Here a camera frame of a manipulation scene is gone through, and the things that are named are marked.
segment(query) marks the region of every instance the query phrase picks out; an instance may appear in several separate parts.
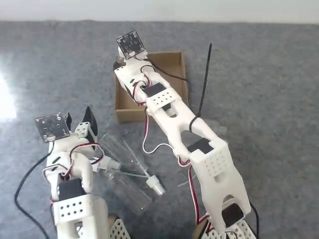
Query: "floor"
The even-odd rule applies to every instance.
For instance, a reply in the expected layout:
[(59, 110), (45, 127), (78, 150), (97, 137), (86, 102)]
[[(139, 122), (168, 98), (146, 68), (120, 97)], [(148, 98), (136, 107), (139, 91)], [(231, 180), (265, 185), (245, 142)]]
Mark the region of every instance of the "floor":
[[(0, 22), (0, 238), (42, 237), (13, 203), (20, 179), (47, 152), (33, 118), (70, 112), (76, 126), (90, 106), (99, 137), (117, 127), (138, 149), (143, 124), (119, 127), (112, 73), (115, 39), (133, 29), (149, 52), (183, 52), (194, 109), (213, 44), (202, 116), (227, 128), (224, 138), (260, 214), (260, 237), (319, 238), (318, 25), (94, 21)], [(154, 123), (150, 132), (149, 148), (166, 141)], [(153, 202), (140, 217), (107, 190), (101, 176), (96, 193), (125, 220), (134, 238), (190, 238), (191, 195), (187, 185), (178, 187), (186, 180), (185, 169), (166, 149), (145, 160), (167, 192), (158, 198), (145, 189)], [(55, 238), (41, 167), (19, 200)], [(195, 187), (199, 195), (197, 181)], [(254, 228), (254, 215), (247, 220)]]

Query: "cardboard box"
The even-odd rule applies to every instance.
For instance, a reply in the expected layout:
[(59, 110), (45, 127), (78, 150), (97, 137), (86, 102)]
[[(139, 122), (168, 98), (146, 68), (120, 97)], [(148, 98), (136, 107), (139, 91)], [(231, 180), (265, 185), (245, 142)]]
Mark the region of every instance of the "cardboard box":
[[(186, 78), (185, 63), (181, 52), (164, 52), (149, 53), (148, 58), (152, 60), (159, 68), (164, 71)], [(161, 71), (157, 71), (166, 79), (170, 85), (181, 96), (185, 104), (188, 105), (188, 88), (187, 82), (165, 75)], [(115, 112), (119, 122), (137, 122), (145, 121), (145, 107), (139, 107), (129, 96), (129, 94), (121, 87), (117, 77), (116, 93), (115, 93)]]

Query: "white plastic frame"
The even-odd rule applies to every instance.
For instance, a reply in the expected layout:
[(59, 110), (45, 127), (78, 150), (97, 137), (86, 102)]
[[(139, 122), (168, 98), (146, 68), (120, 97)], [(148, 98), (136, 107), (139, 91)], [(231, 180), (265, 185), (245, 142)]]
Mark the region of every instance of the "white plastic frame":
[[(154, 118), (166, 134), (169, 144), (174, 148), (174, 155), (179, 156), (183, 162), (190, 160), (200, 181), (202, 200), (209, 214), (209, 220), (218, 232), (224, 232), (226, 225), (221, 214), (224, 208), (231, 203), (236, 203), (243, 211), (244, 217), (251, 211), (242, 177), (233, 164), (228, 144), (220, 139), (201, 118), (197, 118), (192, 124), (192, 132), (209, 139), (209, 144), (214, 150), (207, 155), (200, 150), (189, 152), (182, 143), (181, 133), (189, 130), (190, 122), (194, 119), (195, 114), (181, 100), (170, 84), (160, 74), (154, 72), (152, 67), (144, 67), (141, 73), (140, 69), (143, 65), (150, 65), (150, 62), (131, 58), (126, 61), (126, 66), (116, 69), (115, 74), (121, 86), (130, 94), (134, 88), (131, 85), (132, 79), (137, 77), (142, 79), (143, 75), (150, 78), (152, 85), (160, 82), (166, 87), (164, 91), (160, 92), (162, 95), (158, 93), (152, 97), (147, 97), (143, 90), (137, 88), (135, 100), (146, 102), (148, 115)], [(168, 92), (172, 98), (167, 98), (167, 100), (165, 98), (161, 100), (163, 101), (161, 104), (157, 104), (155, 97), (160, 96), (159, 99), (163, 95), (165, 97), (164, 92)], [(164, 103), (165, 105), (170, 103), (169, 114), (161, 108)]]

